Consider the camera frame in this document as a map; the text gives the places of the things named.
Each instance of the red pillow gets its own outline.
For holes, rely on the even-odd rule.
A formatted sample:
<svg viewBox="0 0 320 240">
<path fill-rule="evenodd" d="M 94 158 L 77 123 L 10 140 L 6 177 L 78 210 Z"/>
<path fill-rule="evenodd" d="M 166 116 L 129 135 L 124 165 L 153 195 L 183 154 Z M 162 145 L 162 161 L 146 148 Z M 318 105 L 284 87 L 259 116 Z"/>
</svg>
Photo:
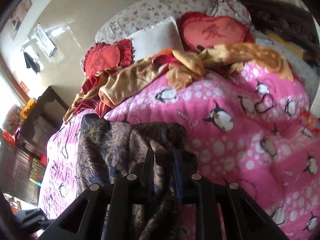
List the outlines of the red pillow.
<svg viewBox="0 0 320 240">
<path fill-rule="evenodd" d="M 217 44 L 253 42 L 249 29 L 229 16 L 189 12 L 177 24 L 186 51 L 194 51 L 198 45 L 213 48 Z"/>
<path fill-rule="evenodd" d="M 83 65 L 86 75 L 90 76 L 106 68 L 127 67 L 131 61 L 132 43 L 123 39 L 113 44 L 96 43 L 86 53 Z"/>
</svg>

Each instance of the pink penguin blanket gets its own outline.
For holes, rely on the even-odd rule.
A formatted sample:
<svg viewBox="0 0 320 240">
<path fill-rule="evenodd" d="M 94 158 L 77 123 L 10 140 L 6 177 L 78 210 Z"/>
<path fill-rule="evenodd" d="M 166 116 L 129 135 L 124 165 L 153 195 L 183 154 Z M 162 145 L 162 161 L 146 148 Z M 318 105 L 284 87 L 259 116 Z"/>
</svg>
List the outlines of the pink penguin blanket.
<svg viewBox="0 0 320 240">
<path fill-rule="evenodd" d="M 307 239 L 320 216 L 319 138 L 297 121 L 309 99 L 298 80 L 280 79 L 256 63 L 176 91 L 164 76 L 105 115 L 118 122 L 177 122 L 198 172 L 212 182 L 235 181 L 272 217 L 289 239 Z M 78 131 L 86 110 L 49 140 L 48 168 L 39 207 L 50 219 L 76 198 Z M 194 239 L 193 207 L 180 220 L 182 239 Z"/>
</svg>

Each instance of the patterned dark garment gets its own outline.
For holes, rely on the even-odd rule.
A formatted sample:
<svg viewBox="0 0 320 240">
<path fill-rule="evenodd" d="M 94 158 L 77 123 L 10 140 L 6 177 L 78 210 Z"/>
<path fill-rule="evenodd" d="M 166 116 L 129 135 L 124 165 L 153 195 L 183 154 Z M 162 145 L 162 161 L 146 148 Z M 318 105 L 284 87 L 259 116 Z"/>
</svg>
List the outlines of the patterned dark garment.
<svg viewBox="0 0 320 240">
<path fill-rule="evenodd" d="M 182 152 L 190 172 L 197 170 L 196 156 L 184 150 L 185 128 L 177 123 L 111 122 L 88 114 L 82 118 L 80 134 L 78 195 L 93 183 L 103 186 L 117 182 L 144 161 L 149 148 L 153 149 L 155 164 L 149 185 L 152 193 L 148 204 L 133 205 L 130 239 L 176 239 L 181 207 L 174 181 L 173 150 Z"/>
</svg>

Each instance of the silver screw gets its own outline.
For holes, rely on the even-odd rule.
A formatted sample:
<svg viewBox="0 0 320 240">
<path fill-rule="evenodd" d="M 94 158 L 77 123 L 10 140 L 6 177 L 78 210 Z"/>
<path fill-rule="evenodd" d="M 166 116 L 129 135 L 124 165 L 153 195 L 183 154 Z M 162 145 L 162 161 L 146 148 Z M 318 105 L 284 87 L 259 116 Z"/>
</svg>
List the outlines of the silver screw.
<svg viewBox="0 0 320 240">
<path fill-rule="evenodd" d="M 193 178 L 194 180 L 199 180 L 201 179 L 201 175 L 198 173 L 192 174 L 191 178 Z"/>
<path fill-rule="evenodd" d="M 137 178 L 137 175 L 136 174 L 129 174 L 128 176 L 127 176 L 127 179 L 128 180 L 135 180 Z"/>
<path fill-rule="evenodd" d="M 239 188 L 239 184 L 236 183 L 236 182 L 231 182 L 231 183 L 229 184 L 229 187 L 230 187 L 231 189 L 238 189 L 238 188 Z"/>
<path fill-rule="evenodd" d="M 99 185 L 98 184 L 92 184 L 91 186 L 90 186 L 90 190 L 91 191 L 96 191 L 96 190 L 98 190 L 99 189 Z"/>
</svg>

